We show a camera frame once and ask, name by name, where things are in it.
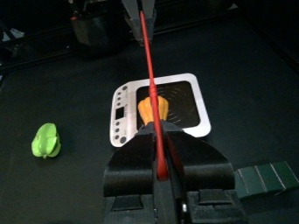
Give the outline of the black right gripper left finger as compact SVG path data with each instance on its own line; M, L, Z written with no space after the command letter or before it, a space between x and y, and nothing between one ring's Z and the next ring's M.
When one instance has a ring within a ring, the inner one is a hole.
M153 161L154 129L148 124L108 161L102 224L154 224Z

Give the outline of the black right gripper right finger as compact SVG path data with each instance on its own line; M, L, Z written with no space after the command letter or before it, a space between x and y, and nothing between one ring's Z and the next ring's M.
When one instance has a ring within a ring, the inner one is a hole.
M232 164L220 151L162 122L180 224L248 224Z

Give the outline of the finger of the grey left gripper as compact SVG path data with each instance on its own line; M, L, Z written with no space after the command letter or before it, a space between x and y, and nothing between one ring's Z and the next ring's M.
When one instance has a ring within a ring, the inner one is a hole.
M154 30L154 0L141 0L144 21L146 25L146 30L152 32Z
M125 7L128 25L132 29L132 33L134 36L134 40L141 43L142 42L142 32L141 32L141 24L140 24L140 16L138 16L138 7L136 0L121 0L121 3Z

